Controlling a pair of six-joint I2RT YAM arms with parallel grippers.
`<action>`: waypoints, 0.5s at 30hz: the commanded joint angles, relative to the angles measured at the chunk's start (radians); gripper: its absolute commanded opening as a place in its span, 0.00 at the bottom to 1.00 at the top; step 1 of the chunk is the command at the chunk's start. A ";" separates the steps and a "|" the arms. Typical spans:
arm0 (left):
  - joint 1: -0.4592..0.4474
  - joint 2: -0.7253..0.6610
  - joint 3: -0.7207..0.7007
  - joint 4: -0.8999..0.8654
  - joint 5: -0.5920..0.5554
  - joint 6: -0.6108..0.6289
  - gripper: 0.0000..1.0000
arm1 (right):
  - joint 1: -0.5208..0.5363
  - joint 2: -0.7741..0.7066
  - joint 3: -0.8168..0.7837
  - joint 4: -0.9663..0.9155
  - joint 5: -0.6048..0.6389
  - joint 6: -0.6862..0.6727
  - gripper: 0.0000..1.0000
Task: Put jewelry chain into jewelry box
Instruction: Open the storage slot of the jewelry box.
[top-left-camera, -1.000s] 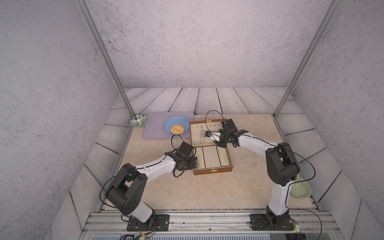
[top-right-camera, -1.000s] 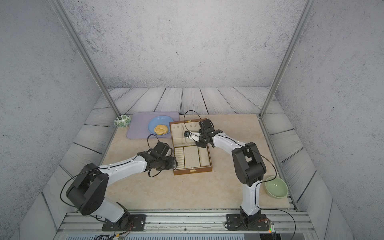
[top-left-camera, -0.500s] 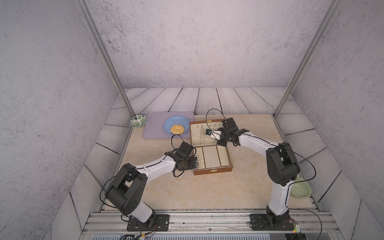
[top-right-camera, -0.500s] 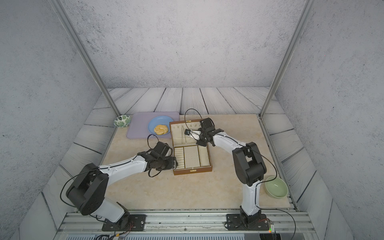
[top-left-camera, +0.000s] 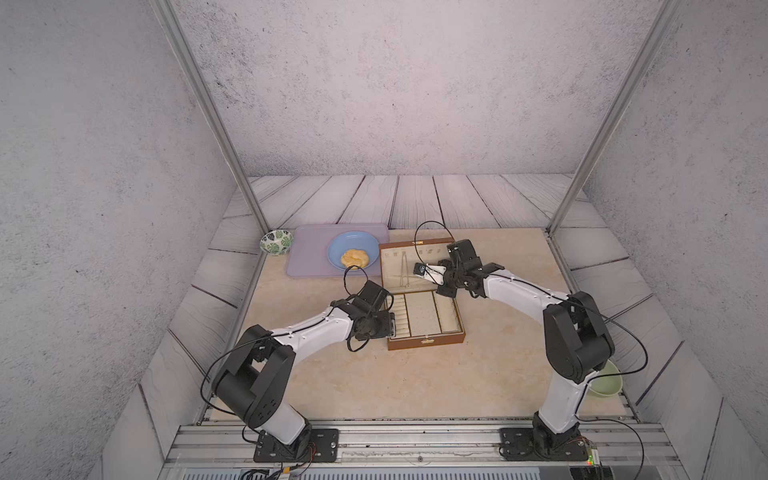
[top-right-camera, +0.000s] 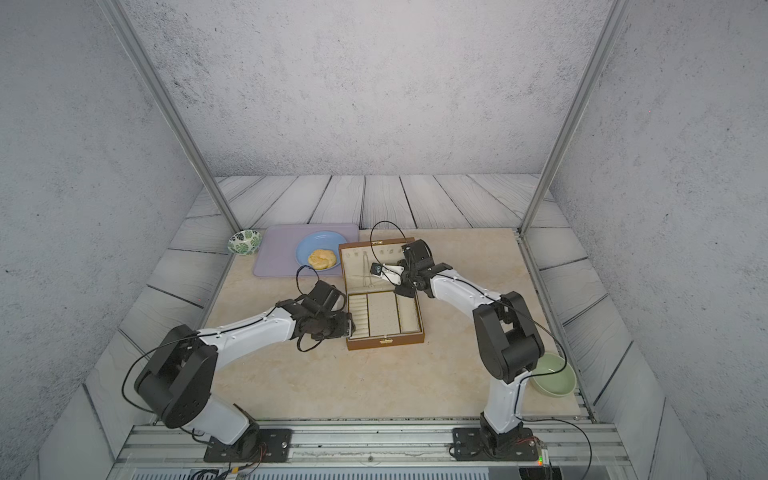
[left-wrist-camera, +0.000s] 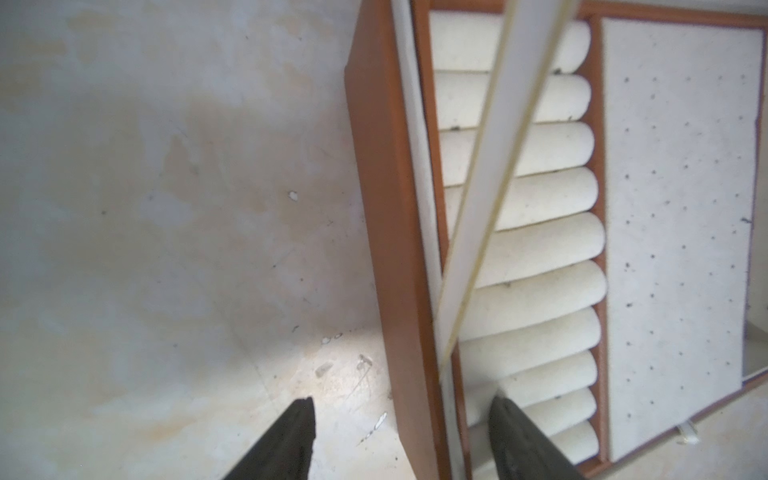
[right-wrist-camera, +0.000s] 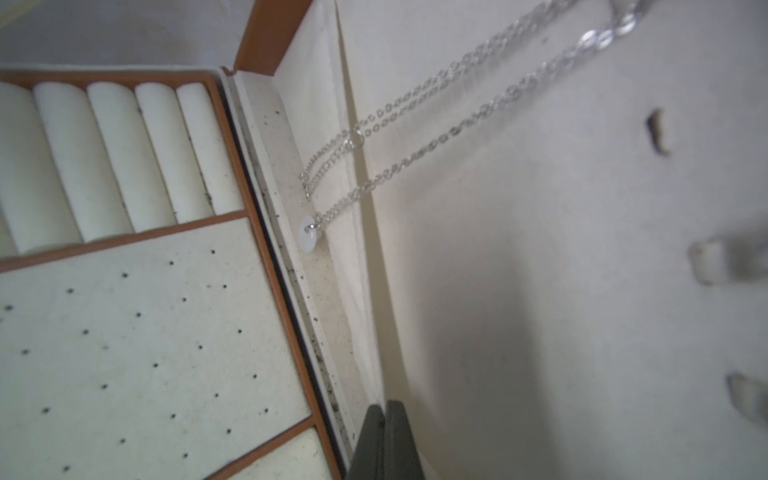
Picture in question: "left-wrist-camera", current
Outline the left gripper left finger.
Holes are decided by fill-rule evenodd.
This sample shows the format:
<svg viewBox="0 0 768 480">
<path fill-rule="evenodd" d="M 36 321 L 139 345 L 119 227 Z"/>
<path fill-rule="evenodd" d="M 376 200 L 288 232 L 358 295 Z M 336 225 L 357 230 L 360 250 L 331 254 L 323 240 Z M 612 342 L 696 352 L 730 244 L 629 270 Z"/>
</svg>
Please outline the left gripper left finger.
<svg viewBox="0 0 768 480">
<path fill-rule="evenodd" d="M 312 397 L 294 400 L 225 480 L 307 480 L 316 439 Z"/>
</svg>

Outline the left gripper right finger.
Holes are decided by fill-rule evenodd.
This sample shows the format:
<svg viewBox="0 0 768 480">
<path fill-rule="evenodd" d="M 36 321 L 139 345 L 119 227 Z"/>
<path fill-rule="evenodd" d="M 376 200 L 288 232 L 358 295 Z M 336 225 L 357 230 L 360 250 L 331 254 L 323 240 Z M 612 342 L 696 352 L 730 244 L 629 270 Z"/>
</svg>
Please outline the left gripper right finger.
<svg viewBox="0 0 768 480">
<path fill-rule="evenodd" d="M 584 480 L 585 476 L 510 399 L 496 395 L 488 434 L 502 480 Z"/>
</svg>

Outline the brown jewelry box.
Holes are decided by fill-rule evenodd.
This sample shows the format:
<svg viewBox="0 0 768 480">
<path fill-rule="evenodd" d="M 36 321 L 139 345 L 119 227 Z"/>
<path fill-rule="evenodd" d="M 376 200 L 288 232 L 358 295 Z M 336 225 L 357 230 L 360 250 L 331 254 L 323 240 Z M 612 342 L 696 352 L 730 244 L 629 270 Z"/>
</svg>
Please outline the brown jewelry box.
<svg viewBox="0 0 768 480">
<path fill-rule="evenodd" d="M 398 434 L 585 476 L 767 380 L 767 5 L 364 1 L 345 91 Z"/>
</svg>

